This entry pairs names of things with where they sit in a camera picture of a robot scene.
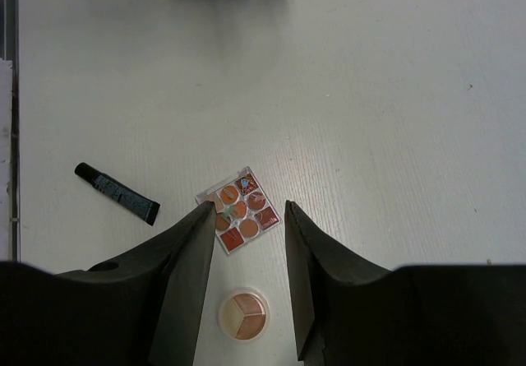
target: black object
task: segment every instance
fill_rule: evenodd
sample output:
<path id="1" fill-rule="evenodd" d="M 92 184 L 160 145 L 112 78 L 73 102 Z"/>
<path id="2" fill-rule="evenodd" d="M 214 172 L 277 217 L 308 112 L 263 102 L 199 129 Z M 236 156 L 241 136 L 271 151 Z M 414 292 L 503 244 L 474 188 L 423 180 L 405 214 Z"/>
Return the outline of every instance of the black object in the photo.
<path id="1" fill-rule="evenodd" d="M 206 202 L 88 271 L 0 263 L 0 364 L 192 365 L 214 241 Z"/>
<path id="2" fill-rule="evenodd" d="M 89 164 L 80 163 L 75 174 L 91 184 L 99 192 L 116 201 L 121 206 L 141 218 L 148 225 L 155 222 L 160 204 L 153 202 L 130 188 L 122 185 L 109 175 L 99 172 Z"/>
<path id="3" fill-rule="evenodd" d="M 526 364 L 526 266 L 394 272 L 285 208 L 298 359 L 305 365 Z"/>

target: makeup palette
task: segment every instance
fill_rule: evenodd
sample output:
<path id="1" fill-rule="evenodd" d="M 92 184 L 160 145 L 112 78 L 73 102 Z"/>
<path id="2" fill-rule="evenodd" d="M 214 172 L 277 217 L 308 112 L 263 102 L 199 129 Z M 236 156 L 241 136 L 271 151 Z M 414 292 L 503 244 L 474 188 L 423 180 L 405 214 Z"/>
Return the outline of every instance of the makeup palette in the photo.
<path id="1" fill-rule="evenodd" d="M 200 193 L 196 200 L 199 204 L 214 202 L 218 214 L 215 234 L 227 254 L 281 221 L 250 167 Z"/>

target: screw hole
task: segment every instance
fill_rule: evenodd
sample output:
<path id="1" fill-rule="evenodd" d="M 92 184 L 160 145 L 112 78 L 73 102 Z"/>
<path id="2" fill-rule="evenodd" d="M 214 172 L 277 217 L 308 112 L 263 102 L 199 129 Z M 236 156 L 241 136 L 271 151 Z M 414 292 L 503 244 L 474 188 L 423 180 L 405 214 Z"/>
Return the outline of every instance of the screw hole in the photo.
<path id="1" fill-rule="evenodd" d="M 110 271 L 116 268 L 118 268 L 118 263 L 116 262 L 101 262 L 91 267 L 88 271 Z"/>

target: tabletop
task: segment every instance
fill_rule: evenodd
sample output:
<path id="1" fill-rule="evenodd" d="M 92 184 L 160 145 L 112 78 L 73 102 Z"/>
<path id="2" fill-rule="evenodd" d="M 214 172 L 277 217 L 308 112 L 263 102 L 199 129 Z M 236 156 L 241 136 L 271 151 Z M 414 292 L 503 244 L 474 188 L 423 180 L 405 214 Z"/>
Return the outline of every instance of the tabletop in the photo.
<path id="1" fill-rule="evenodd" d="M 526 261 L 526 0 L 19 0 L 21 260 L 86 269 L 245 166 L 361 256 Z M 161 204 L 149 227 L 85 161 Z M 217 308 L 270 307 L 249 345 Z M 195 364 L 297 364 L 284 226 L 217 244 Z"/>

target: concealer palette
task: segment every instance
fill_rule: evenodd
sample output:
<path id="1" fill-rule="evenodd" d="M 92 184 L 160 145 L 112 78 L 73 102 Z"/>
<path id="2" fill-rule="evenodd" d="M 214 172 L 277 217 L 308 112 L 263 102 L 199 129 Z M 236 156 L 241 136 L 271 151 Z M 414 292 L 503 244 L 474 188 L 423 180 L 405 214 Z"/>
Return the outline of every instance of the concealer palette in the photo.
<path id="1" fill-rule="evenodd" d="M 198 204 L 214 202 L 215 234 L 227 254 L 259 238 L 281 221 L 250 167 L 201 192 L 196 200 Z"/>

